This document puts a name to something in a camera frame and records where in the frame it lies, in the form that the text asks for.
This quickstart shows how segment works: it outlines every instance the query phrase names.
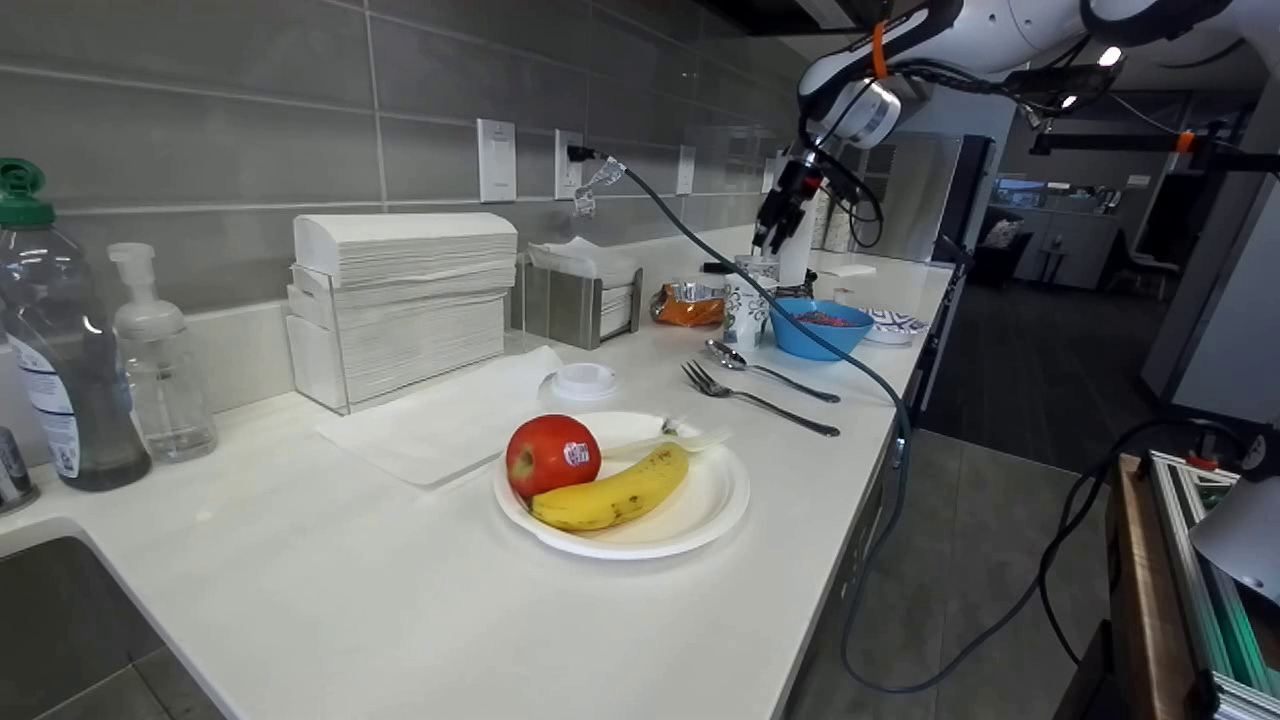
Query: spray bottle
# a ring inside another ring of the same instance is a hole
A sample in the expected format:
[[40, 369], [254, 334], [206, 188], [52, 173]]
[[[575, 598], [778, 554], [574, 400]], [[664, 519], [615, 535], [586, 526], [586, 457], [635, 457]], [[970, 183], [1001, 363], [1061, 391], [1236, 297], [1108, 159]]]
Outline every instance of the spray bottle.
[[131, 389], [131, 424], [164, 464], [216, 447], [206, 381], [188, 344], [188, 319], [158, 297], [151, 244], [112, 244], [130, 302], [118, 309], [126, 377]]

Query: gray tile backsplash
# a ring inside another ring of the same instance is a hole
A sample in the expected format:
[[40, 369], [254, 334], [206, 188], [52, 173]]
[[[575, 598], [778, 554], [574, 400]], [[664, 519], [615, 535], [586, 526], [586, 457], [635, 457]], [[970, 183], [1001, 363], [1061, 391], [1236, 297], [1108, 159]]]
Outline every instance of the gray tile backsplash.
[[0, 147], [38, 159], [59, 206], [375, 197], [367, 112], [6, 71], [0, 94]]
[[390, 198], [478, 198], [478, 122], [383, 117], [383, 168]]
[[365, 14], [336, 4], [14, 0], [0, 58], [367, 109]]
[[[286, 297], [290, 220], [321, 206], [494, 206], [524, 244], [673, 237], [627, 183], [596, 215], [553, 198], [557, 129], [664, 197], [691, 144], [681, 210], [748, 222], [802, 69], [685, 0], [6, 4], [0, 154], [48, 173], [94, 250], [151, 238], [198, 311]], [[516, 204], [478, 198], [478, 117], [520, 129]]]

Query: blue bowl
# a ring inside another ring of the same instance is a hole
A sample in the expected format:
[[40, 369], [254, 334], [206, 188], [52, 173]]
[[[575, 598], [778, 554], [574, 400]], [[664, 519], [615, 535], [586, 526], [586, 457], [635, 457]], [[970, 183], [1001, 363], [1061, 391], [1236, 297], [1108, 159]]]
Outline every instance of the blue bowl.
[[789, 356], [838, 363], [846, 360], [868, 330], [872, 314], [838, 298], [814, 298], [814, 297], [780, 297], [778, 298], [794, 319], [802, 319], [809, 330], [827, 340], [842, 356], [809, 340], [789, 314], [774, 311], [774, 340]]

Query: ceiling light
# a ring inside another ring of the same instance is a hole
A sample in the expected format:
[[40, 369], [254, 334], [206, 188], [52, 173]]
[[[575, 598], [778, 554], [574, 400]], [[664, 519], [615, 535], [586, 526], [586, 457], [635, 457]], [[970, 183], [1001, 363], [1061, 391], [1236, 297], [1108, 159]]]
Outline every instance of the ceiling light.
[[1097, 62], [1115, 69], [1119, 58], [1125, 58], [1125, 51], [1111, 45], [1111, 49], [1103, 49], [1103, 57]]

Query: soap dispenser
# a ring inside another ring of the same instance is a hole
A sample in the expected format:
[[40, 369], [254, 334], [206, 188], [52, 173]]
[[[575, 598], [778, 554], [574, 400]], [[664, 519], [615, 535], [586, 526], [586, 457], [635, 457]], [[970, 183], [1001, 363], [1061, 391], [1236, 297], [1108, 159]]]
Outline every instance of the soap dispenser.
[[149, 451], [164, 464], [193, 459], [216, 447], [216, 428], [188, 344], [188, 319], [158, 297], [151, 244], [112, 244], [112, 265], [130, 289], [118, 309], [126, 377], [131, 389], [131, 424]]
[[149, 477], [151, 459], [130, 421], [95, 275], [85, 249], [56, 231], [40, 188], [38, 162], [0, 154], [0, 334], [17, 351], [56, 477], [105, 493]]

